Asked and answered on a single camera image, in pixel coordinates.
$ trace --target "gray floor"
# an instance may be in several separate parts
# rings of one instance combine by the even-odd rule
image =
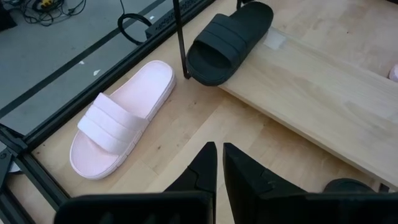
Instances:
[[[139,12],[152,2],[124,0],[124,6],[126,12]],[[172,0],[166,0],[146,18],[154,22],[171,8]],[[26,24],[18,13],[12,14],[18,26],[0,32],[0,108],[115,29],[120,15],[119,1],[109,0],[88,1],[80,15],[50,27]],[[136,22],[126,32],[145,40],[146,29]],[[27,134],[135,48],[118,34],[0,123]]]

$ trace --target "slide sandal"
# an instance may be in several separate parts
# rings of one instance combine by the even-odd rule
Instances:
[[[217,14],[188,51],[190,75],[206,86],[224,83],[268,31],[273,17],[261,2],[249,2],[229,17]]]
[[[100,93],[78,123],[70,164],[87,179],[116,170],[175,86],[173,69],[151,61],[110,96]]]

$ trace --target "black slide sandal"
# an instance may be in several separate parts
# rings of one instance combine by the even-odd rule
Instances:
[[[224,83],[268,31],[273,17],[261,2],[249,2],[229,17],[217,14],[188,51],[190,75],[206,86]]]

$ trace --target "wooden surface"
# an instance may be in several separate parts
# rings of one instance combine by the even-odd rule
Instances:
[[[398,187],[398,83],[275,29],[222,89],[347,163]]]
[[[397,58],[398,9],[380,0],[272,0],[273,26],[329,54],[387,75]],[[230,14],[234,0],[217,0],[184,27],[186,47],[217,12]],[[232,142],[261,164],[311,192],[339,177],[377,187],[368,175],[219,88],[201,86],[182,77],[174,35],[106,92],[111,93],[150,60],[163,60],[177,75],[177,86],[151,122],[139,144],[118,170],[103,180],[86,180],[69,164],[77,121],[85,110],[48,138],[34,156],[71,196],[82,194],[157,192],[186,168],[207,141],[215,141],[219,164],[223,142]],[[217,222],[233,223],[222,166],[218,169]],[[9,181],[12,191],[37,223],[51,223],[54,211],[23,175]]]

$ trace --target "pink slide sandal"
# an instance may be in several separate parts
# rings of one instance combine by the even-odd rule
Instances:
[[[78,123],[70,164],[87,179],[115,171],[175,86],[173,69],[151,61],[110,96],[100,93]]]

